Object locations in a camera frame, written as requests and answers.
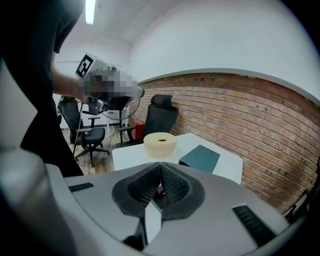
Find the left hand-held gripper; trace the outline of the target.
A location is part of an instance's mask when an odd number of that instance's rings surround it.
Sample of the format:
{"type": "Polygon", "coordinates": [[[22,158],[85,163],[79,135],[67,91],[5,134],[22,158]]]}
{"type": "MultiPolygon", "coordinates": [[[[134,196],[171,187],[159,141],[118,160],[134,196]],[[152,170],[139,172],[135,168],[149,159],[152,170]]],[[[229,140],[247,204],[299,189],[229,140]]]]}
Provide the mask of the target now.
{"type": "Polygon", "coordinates": [[[108,109],[110,111],[122,111],[133,99],[142,98],[145,90],[140,87],[130,75],[116,71],[113,66],[104,62],[93,54],[85,53],[79,62],[75,75],[79,87],[88,98],[88,112],[97,116],[108,109]],[[113,95],[109,101],[106,91],[97,91],[98,83],[103,82],[103,89],[108,88],[108,74],[113,74],[113,95]]]}

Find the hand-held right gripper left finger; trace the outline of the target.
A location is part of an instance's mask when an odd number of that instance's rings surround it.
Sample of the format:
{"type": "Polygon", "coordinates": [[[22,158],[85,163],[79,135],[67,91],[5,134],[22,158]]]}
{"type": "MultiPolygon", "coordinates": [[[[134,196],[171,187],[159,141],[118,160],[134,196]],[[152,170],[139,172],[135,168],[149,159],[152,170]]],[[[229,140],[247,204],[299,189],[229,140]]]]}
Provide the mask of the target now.
{"type": "Polygon", "coordinates": [[[145,163],[103,174],[64,178],[57,166],[46,165],[51,190],[71,232],[75,251],[136,251],[123,241],[130,236],[144,236],[140,219],[123,214],[112,198],[112,190],[119,180],[150,166],[145,163]]]}

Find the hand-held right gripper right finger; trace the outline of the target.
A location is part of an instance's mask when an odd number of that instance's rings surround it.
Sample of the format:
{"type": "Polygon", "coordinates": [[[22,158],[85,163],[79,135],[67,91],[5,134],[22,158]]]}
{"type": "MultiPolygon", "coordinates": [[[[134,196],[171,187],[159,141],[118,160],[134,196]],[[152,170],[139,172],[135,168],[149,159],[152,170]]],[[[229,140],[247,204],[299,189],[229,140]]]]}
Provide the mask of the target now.
{"type": "Polygon", "coordinates": [[[152,256],[242,256],[257,253],[288,228],[272,206],[236,182],[163,162],[168,200],[159,233],[146,246],[152,256]]]}

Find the dark teal box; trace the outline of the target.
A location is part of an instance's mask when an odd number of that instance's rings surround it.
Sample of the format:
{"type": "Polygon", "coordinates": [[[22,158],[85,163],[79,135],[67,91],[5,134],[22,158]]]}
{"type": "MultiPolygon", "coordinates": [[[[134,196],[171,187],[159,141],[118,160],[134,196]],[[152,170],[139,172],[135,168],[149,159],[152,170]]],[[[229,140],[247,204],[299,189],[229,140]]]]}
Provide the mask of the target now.
{"type": "Polygon", "coordinates": [[[198,145],[196,148],[181,157],[178,164],[212,174],[219,158],[219,153],[203,145],[198,145]]]}

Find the person's left forearm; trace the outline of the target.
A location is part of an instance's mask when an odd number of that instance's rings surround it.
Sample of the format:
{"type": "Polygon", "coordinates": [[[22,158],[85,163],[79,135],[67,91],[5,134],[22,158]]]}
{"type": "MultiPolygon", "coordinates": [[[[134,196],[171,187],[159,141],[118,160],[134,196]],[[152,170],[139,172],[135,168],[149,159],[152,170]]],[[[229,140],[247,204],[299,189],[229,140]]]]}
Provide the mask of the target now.
{"type": "Polygon", "coordinates": [[[84,94],[82,87],[79,86],[79,81],[75,78],[68,77],[60,73],[54,65],[56,53],[54,52],[51,59],[51,72],[53,81],[53,92],[55,94],[67,97],[74,97],[83,104],[88,103],[88,98],[84,94]]]}

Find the red box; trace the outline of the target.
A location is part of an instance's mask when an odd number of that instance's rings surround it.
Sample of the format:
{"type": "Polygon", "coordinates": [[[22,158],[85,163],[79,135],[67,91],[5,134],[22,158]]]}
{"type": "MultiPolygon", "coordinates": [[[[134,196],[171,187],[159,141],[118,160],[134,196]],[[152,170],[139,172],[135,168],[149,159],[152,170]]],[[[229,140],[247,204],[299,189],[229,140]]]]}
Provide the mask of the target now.
{"type": "Polygon", "coordinates": [[[141,120],[135,120],[134,121],[134,126],[135,126],[135,129],[134,129],[134,137],[136,140],[138,139],[142,139],[144,136],[143,136],[143,133],[144,133],[144,128],[145,128],[145,123],[141,120]]]}

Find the black office chair with headrest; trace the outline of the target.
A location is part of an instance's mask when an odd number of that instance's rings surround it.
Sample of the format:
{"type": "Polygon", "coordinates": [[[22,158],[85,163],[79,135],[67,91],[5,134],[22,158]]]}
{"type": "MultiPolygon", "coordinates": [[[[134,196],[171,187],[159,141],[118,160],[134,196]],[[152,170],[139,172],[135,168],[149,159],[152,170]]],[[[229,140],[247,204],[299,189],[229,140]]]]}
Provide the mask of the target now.
{"type": "Polygon", "coordinates": [[[151,100],[147,109],[146,120],[142,131],[141,138],[133,138],[132,130],[138,131],[135,126],[123,126],[119,128],[120,134],[127,132],[129,141],[123,142],[122,136],[120,137],[120,143],[113,146],[113,150],[140,145],[144,143],[144,138],[152,133],[169,133],[174,125],[179,109],[172,105],[173,95],[155,94],[151,100]]]}

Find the white table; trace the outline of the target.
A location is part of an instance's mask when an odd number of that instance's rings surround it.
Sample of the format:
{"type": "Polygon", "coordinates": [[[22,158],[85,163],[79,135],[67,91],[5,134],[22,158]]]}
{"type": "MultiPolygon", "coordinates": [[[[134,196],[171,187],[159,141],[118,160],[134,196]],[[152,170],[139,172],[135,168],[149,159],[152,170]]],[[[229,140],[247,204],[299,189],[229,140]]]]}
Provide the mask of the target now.
{"type": "Polygon", "coordinates": [[[220,158],[216,164],[213,174],[225,177],[241,184],[243,173],[243,159],[238,155],[192,133],[177,136],[177,145],[169,156],[155,159],[146,153],[143,144],[133,145],[112,150],[112,160],[115,171],[135,167],[149,162],[169,162],[177,164],[181,157],[202,145],[218,154],[220,158]]]}

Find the cream tape roll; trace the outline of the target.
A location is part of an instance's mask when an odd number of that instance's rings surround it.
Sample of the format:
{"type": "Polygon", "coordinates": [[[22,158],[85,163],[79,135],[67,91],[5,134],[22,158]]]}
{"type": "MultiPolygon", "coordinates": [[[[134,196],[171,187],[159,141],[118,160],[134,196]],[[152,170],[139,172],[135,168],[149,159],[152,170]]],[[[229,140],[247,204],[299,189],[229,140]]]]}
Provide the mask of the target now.
{"type": "Polygon", "coordinates": [[[155,159],[162,159],[171,155],[177,143],[177,137],[167,132],[154,132],[146,135],[143,139],[147,155],[155,159]]]}

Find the ceiling tube light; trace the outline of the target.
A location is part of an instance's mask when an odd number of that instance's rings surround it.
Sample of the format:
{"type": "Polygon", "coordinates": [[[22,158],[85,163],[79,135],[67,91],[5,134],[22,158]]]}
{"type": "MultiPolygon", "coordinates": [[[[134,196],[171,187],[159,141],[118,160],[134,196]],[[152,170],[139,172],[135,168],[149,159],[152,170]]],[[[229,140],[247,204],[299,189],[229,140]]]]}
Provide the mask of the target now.
{"type": "Polygon", "coordinates": [[[93,25],[95,22],[95,10],[97,0],[85,0],[85,22],[93,25]]]}

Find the person's black shirt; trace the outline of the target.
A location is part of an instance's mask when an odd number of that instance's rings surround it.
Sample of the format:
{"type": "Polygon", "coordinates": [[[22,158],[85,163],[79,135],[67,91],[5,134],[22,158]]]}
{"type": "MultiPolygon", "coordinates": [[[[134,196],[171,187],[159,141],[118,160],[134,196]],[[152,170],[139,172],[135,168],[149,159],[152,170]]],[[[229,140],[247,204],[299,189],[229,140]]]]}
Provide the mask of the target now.
{"type": "Polygon", "coordinates": [[[9,0],[0,4],[0,57],[37,114],[21,142],[24,150],[57,166],[64,177],[82,175],[60,128],[53,99],[51,62],[60,52],[85,6],[85,0],[9,0]]]}

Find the black pedestal fan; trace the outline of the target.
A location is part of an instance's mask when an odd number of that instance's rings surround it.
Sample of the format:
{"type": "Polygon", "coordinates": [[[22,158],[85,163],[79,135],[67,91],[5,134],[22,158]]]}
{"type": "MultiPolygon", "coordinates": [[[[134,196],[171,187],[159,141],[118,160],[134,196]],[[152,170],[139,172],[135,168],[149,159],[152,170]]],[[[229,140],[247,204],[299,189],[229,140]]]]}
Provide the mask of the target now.
{"type": "Polygon", "coordinates": [[[110,98],[102,114],[114,121],[126,120],[138,110],[140,101],[140,98],[127,96],[110,98]]]}

